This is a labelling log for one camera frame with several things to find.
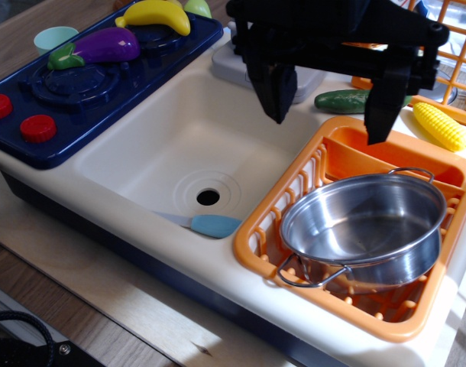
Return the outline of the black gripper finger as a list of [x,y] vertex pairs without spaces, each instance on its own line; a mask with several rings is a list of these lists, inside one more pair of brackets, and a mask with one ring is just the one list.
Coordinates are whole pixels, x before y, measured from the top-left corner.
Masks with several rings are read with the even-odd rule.
[[387,140],[404,106],[410,71],[410,67],[394,64],[384,68],[381,75],[370,77],[372,87],[364,110],[368,145]]
[[297,91],[295,67],[283,63],[248,63],[247,72],[265,114],[281,124]]

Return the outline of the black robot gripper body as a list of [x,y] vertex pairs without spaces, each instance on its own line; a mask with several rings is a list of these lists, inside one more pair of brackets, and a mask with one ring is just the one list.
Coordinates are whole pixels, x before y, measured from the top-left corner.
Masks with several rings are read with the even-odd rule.
[[391,1],[229,1],[236,47],[258,92],[293,83],[294,67],[373,81],[391,63],[408,92],[433,87],[449,29]]

